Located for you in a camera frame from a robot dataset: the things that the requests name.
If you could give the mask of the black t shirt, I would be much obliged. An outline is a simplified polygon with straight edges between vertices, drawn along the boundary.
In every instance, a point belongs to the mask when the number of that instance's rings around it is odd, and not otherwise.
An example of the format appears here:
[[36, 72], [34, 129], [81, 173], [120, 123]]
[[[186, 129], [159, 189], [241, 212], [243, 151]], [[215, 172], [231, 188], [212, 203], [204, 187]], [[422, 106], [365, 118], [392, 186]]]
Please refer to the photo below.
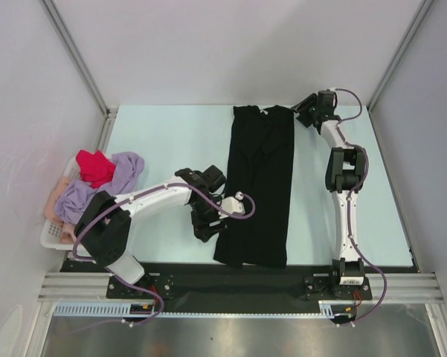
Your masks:
[[244, 204], [253, 216], [227, 221], [216, 241], [216, 261], [234, 268], [286, 267], [294, 151], [291, 109], [234, 107], [225, 194], [249, 195], [253, 202]]

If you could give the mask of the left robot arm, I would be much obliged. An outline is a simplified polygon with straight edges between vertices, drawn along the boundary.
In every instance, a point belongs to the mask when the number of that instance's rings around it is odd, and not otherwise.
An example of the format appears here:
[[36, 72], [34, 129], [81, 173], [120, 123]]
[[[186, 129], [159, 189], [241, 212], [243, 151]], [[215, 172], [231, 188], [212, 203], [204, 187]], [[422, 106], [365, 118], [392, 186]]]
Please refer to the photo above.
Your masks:
[[215, 192], [226, 182], [222, 171], [210, 166], [205, 171], [184, 168], [160, 185], [120, 196], [96, 194], [74, 234], [92, 260], [123, 280], [124, 289], [139, 298], [148, 292], [149, 278], [143, 266], [127, 250], [132, 223], [163, 210], [188, 205], [193, 232], [207, 242], [226, 229], [223, 219], [244, 214], [241, 195], [220, 199]]

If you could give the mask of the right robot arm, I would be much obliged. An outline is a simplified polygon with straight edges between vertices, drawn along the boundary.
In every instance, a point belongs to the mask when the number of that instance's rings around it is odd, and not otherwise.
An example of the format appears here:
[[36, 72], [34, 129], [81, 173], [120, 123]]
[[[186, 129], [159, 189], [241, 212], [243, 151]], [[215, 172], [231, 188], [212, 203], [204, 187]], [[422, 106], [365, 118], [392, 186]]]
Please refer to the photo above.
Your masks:
[[324, 280], [312, 278], [306, 283], [308, 295], [320, 293], [323, 298], [352, 300], [361, 303], [368, 291], [364, 261], [357, 252], [358, 193], [367, 177], [367, 155], [363, 148], [350, 144], [341, 130], [344, 121], [335, 113], [336, 89], [325, 89], [292, 107], [296, 119], [306, 128], [314, 127], [330, 148], [325, 173], [325, 188], [335, 207], [336, 245], [332, 270]]

